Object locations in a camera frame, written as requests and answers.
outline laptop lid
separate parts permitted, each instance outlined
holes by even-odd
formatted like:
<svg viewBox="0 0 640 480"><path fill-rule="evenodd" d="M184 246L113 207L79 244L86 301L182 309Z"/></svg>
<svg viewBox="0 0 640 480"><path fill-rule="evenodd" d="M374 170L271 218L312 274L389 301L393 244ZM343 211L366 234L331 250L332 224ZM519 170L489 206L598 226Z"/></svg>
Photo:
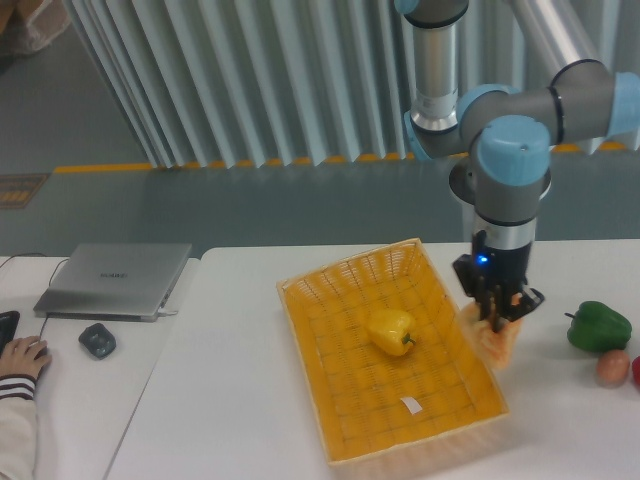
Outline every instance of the laptop lid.
<svg viewBox="0 0 640 480"><path fill-rule="evenodd" d="M34 307L39 316L153 321L190 244L81 244Z"/></svg>

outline brown egg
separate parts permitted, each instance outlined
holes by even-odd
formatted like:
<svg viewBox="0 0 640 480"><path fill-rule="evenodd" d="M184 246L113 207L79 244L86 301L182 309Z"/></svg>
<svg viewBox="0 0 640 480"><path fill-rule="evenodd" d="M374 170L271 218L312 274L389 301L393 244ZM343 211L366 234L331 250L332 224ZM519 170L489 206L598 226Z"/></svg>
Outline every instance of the brown egg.
<svg viewBox="0 0 640 480"><path fill-rule="evenodd" d="M598 379L608 386L622 384L629 375L629 355L622 350L611 350L598 360L596 374Z"/></svg>

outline yellow basket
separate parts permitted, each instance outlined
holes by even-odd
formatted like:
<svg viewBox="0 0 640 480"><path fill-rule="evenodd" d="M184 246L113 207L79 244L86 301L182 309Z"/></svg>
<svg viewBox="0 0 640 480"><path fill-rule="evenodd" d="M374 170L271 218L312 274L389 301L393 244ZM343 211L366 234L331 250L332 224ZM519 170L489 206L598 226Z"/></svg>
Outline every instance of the yellow basket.
<svg viewBox="0 0 640 480"><path fill-rule="evenodd" d="M409 446L508 412L455 321L457 307L418 239L365 252L278 284L327 456L337 465ZM415 347L391 357L367 338L371 312L414 315ZM422 410L412 415L401 398Z"/></svg>

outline green bell pepper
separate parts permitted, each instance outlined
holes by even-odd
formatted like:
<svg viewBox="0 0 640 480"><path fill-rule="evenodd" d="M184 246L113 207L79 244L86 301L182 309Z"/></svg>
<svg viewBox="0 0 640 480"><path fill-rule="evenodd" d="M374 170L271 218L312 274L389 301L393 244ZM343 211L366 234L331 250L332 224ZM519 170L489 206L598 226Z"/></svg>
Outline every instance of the green bell pepper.
<svg viewBox="0 0 640 480"><path fill-rule="evenodd" d="M631 323L615 310L600 302L583 302L571 317L567 331L569 342L588 352L624 350L631 338Z"/></svg>

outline gray floor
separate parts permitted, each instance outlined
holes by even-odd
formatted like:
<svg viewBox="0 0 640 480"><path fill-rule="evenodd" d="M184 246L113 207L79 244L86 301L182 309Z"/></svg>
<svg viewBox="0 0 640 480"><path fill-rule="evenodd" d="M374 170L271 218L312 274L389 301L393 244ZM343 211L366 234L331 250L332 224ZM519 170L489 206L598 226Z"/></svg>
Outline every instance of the gray floor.
<svg viewBox="0 0 640 480"><path fill-rule="evenodd" d="M75 32L0 62L0 174L144 158ZM639 155L554 155L538 239L640 238ZM216 246L463 241L451 161L55 174L0 211L0 255L89 241Z"/></svg>

